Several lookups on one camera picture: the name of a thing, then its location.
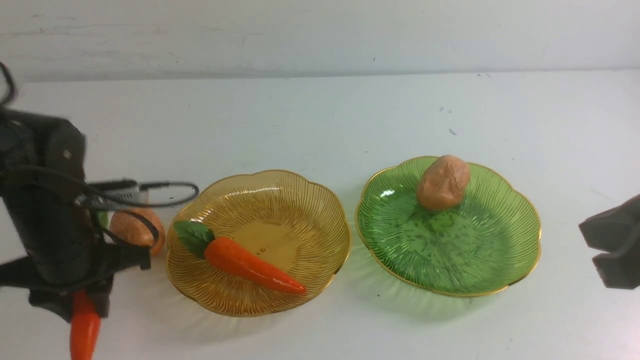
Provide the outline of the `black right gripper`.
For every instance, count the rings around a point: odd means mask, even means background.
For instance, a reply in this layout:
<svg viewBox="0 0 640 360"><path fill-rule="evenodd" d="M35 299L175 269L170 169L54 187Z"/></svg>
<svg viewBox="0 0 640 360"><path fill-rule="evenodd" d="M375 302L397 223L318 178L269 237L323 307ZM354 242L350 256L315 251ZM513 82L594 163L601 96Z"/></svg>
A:
<svg viewBox="0 0 640 360"><path fill-rule="evenodd" d="M634 290L640 285L640 196L579 224L587 246L600 251L592 258L608 289Z"/></svg>

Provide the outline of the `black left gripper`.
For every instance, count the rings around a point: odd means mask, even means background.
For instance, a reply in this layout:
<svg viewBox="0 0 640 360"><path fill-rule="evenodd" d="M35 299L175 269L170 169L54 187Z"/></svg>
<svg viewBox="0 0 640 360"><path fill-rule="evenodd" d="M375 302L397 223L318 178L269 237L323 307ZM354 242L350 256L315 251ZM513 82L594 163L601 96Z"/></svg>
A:
<svg viewBox="0 0 640 360"><path fill-rule="evenodd" d="M102 210L74 201L84 192L108 197L85 177L85 135L69 120L1 110L1 200L25 256L1 265L1 285L28 289L29 304L73 318L73 291L93 285L101 319L110 312L117 272L151 268L150 251L115 238L98 220Z"/></svg>

